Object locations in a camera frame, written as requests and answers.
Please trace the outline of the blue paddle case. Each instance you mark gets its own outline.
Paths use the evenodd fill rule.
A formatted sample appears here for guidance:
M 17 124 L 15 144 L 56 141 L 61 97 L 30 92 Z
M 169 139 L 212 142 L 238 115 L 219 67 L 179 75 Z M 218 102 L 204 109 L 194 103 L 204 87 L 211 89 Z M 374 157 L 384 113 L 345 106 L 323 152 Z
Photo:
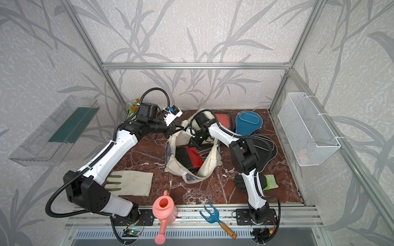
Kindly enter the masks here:
M 242 111 L 236 115 L 236 133 L 238 135 L 251 135 L 262 126 L 263 119 L 255 112 Z

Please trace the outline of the pink watering can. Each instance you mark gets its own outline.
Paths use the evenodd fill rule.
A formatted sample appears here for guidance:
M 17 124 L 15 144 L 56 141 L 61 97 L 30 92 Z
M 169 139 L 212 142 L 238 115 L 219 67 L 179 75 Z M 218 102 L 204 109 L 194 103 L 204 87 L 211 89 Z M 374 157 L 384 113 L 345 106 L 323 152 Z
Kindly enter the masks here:
M 167 190 L 164 194 L 157 198 L 153 203 L 152 207 L 153 214 L 155 218 L 160 221 L 160 232 L 155 237 L 155 243 L 157 245 L 163 245 L 166 241 L 165 232 L 167 226 L 173 223 L 178 215 L 178 209 L 174 204 L 173 199 L 170 197 Z

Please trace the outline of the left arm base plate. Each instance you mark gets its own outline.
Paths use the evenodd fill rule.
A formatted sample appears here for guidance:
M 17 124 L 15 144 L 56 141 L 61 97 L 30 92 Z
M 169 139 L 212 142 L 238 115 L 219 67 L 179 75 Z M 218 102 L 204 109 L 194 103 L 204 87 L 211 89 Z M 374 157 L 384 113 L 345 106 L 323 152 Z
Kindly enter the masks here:
M 130 218 L 125 218 L 122 216 L 115 216 L 113 218 L 114 225 L 118 226 L 152 226 L 155 220 L 152 209 L 142 208 L 139 209 L 139 217 L 135 220 Z

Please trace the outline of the black and green glove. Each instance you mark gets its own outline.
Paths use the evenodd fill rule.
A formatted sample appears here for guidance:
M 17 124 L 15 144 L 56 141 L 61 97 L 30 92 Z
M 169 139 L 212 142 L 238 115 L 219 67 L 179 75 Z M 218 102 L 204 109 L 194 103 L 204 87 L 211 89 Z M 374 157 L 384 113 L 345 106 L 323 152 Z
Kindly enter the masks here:
M 279 187 L 274 175 L 272 175 L 272 174 L 265 175 L 265 178 L 266 178 L 267 185 L 264 188 L 264 191 L 276 189 Z M 235 177 L 234 183 L 235 183 L 236 188 L 239 188 L 241 190 L 241 193 L 247 193 L 246 185 L 245 185 L 243 177 L 241 175 L 238 175 Z

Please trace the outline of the beige canvas bag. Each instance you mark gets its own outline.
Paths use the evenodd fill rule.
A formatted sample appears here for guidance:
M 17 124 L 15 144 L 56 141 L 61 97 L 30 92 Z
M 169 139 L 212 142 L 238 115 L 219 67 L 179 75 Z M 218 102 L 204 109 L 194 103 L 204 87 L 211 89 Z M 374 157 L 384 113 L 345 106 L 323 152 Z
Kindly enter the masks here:
M 198 147 L 189 146 L 191 139 L 187 132 L 179 131 L 166 144 L 165 172 L 182 177 L 187 184 L 206 180 L 222 165 L 220 143 L 216 138 L 209 138 Z

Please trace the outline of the clear plastic wall shelf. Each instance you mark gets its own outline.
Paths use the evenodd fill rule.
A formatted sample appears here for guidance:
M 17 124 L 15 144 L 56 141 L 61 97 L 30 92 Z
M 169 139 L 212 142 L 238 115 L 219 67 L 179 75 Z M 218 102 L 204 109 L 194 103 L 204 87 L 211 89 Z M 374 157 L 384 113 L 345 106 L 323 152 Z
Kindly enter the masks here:
M 59 166 L 99 109 L 96 99 L 67 97 L 9 159 L 25 167 Z

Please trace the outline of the green artificial plant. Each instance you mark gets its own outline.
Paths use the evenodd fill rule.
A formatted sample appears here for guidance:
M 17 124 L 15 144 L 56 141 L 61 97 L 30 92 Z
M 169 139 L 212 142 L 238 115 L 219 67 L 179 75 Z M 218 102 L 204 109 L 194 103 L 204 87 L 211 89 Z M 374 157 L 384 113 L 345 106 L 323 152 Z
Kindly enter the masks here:
M 130 101 L 126 104 L 126 110 L 128 115 L 133 115 L 139 107 L 140 99 L 136 98 L 134 101 Z

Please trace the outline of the beige work glove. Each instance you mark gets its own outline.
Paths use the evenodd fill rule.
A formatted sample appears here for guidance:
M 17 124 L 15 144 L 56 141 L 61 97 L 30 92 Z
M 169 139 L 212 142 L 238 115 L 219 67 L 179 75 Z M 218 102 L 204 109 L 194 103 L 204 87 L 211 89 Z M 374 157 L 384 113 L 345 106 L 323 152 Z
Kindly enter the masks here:
M 104 188 L 116 196 L 148 196 L 153 173 L 140 171 L 113 171 Z

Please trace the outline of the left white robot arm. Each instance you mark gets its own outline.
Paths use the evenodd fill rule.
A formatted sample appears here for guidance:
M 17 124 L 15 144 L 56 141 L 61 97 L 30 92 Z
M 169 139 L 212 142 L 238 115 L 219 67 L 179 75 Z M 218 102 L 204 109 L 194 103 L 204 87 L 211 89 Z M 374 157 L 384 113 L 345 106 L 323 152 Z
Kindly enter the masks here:
M 127 120 L 115 130 L 115 138 L 88 164 L 79 171 L 68 171 L 64 183 L 68 200 L 83 208 L 71 216 L 95 213 L 105 216 L 116 215 L 136 221 L 140 218 L 139 205 L 113 195 L 102 184 L 120 159 L 150 133 L 162 133 L 167 138 L 183 130 L 180 124 L 166 125 L 164 121 L 141 123 Z

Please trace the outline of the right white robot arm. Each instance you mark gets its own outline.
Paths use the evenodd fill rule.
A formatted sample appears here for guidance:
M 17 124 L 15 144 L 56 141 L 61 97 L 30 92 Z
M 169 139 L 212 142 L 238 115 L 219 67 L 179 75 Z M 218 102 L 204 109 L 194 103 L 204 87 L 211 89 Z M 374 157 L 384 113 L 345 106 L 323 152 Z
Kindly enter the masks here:
M 237 135 L 222 127 L 216 120 L 208 120 L 199 130 L 189 127 L 186 133 L 191 136 L 190 147 L 199 147 L 206 139 L 221 141 L 230 150 L 233 166 L 242 176 L 248 194 L 248 204 L 256 212 L 266 206 L 267 200 L 262 197 L 262 190 L 256 184 L 258 163 L 261 160 L 250 136 Z

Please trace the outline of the blue hand rake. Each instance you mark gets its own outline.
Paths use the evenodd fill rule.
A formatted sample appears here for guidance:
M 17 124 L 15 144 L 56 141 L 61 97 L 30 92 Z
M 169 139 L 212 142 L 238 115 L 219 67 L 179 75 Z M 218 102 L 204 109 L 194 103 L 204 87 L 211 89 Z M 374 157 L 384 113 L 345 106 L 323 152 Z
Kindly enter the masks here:
M 209 201 L 208 205 L 213 209 L 213 211 L 211 212 L 207 206 L 204 206 L 204 210 L 209 214 L 209 216 L 205 216 L 203 214 L 202 211 L 200 211 L 200 215 L 208 222 L 208 223 L 218 223 L 221 228 L 232 238 L 232 239 L 236 239 L 237 238 L 237 234 L 231 229 L 229 228 L 225 223 L 220 221 L 220 213 L 218 211 L 218 209 Z

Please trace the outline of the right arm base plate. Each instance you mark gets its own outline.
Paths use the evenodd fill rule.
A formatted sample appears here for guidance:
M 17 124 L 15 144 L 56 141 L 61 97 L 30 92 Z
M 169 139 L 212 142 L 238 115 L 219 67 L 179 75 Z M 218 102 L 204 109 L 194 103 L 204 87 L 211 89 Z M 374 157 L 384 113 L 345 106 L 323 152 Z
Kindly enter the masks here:
M 277 225 L 277 214 L 275 209 L 264 209 L 260 212 L 255 212 L 251 209 L 236 209 L 236 220 L 237 225 L 241 226 L 255 226 L 255 225 L 270 225 L 275 226 Z

